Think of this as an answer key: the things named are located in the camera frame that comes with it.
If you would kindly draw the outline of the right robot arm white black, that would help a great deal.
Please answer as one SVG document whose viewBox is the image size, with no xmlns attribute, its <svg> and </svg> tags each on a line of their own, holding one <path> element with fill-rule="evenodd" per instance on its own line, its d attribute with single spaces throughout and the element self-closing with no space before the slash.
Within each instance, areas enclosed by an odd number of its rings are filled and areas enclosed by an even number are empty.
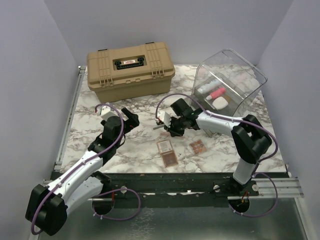
<svg viewBox="0 0 320 240">
<path fill-rule="evenodd" d="M 233 138 L 239 162 L 233 173 L 229 189 L 240 196 L 248 189 L 247 182 L 252 178 L 258 162 L 272 144 L 272 138 L 253 115 L 229 117 L 216 114 L 199 107 L 192 109 L 182 98 L 175 101 L 171 109 L 176 117 L 165 111 L 156 114 L 156 120 L 172 137 L 181 137 L 186 129 L 206 130 Z"/>
</svg>

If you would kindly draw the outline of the clear acrylic makeup organizer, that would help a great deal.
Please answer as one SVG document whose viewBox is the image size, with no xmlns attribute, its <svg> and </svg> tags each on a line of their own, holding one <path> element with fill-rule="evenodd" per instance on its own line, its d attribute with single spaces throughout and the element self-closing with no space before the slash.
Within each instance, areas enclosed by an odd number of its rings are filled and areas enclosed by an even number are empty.
<svg viewBox="0 0 320 240">
<path fill-rule="evenodd" d="M 198 88 L 212 80 L 221 81 L 221 85 L 204 94 L 198 92 Z M 197 67 L 191 96 L 215 114 L 244 117 L 267 81 L 267 76 L 260 69 L 235 50 L 226 48 Z M 228 101 L 228 106 L 216 110 L 212 105 L 215 99 L 206 100 L 206 97 L 219 88 L 225 88 L 226 92 L 221 97 Z"/>
</svg>

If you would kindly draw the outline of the pink tube with white cap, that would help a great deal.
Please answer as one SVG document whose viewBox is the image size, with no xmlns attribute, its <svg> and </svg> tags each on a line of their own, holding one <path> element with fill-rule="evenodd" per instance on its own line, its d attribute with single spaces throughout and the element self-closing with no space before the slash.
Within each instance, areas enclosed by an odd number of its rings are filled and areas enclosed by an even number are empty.
<svg viewBox="0 0 320 240">
<path fill-rule="evenodd" d="M 216 99 L 221 97 L 226 92 L 226 89 L 224 87 L 218 88 L 217 90 L 211 92 L 205 99 L 207 101 Z"/>
</svg>

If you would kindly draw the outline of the tan plastic toolbox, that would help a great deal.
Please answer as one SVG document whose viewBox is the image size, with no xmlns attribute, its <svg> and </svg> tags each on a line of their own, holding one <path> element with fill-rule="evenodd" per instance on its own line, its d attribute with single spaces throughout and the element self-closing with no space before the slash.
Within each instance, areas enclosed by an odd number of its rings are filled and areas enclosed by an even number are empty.
<svg viewBox="0 0 320 240">
<path fill-rule="evenodd" d="M 101 49 L 86 63 L 88 88 L 101 103 L 167 93 L 176 73 L 165 42 Z"/>
</svg>

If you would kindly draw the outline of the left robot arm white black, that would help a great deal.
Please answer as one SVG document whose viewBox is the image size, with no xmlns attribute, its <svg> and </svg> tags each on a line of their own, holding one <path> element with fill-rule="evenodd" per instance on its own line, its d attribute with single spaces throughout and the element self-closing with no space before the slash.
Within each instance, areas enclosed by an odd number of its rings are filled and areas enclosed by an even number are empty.
<svg viewBox="0 0 320 240">
<path fill-rule="evenodd" d="M 103 132 L 69 170 L 47 185 L 38 184 L 32 189 L 25 218 L 31 222 L 33 235 L 55 235 L 76 208 L 94 196 L 103 198 L 110 193 L 108 178 L 99 169 L 140 121 L 125 107 L 118 111 L 108 104 L 98 104 L 95 111 L 102 118 Z"/>
</svg>

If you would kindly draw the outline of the white egg-shaped sponge case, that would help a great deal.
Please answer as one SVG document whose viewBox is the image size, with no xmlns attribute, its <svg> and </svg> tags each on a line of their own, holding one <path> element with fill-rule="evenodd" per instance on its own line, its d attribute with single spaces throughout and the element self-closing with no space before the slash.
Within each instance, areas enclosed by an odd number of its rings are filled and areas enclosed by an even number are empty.
<svg viewBox="0 0 320 240">
<path fill-rule="evenodd" d="M 229 105 L 228 101 L 220 96 L 218 98 L 216 98 L 213 102 L 212 102 L 212 106 L 216 109 L 216 110 L 222 110 L 225 107 L 227 107 Z"/>
</svg>

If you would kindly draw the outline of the white spray bottle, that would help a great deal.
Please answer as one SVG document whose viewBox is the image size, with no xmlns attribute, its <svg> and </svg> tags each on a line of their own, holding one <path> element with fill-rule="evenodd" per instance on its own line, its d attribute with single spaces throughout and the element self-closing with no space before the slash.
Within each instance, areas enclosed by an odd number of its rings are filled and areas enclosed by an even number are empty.
<svg viewBox="0 0 320 240">
<path fill-rule="evenodd" d="M 221 84 L 222 84 L 221 81 L 219 81 L 217 79 L 212 80 L 211 82 L 206 83 L 206 84 L 202 85 L 201 87 L 199 87 L 198 92 L 200 94 L 208 93 L 208 92 L 212 91 L 213 89 L 219 87 Z"/>
</svg>

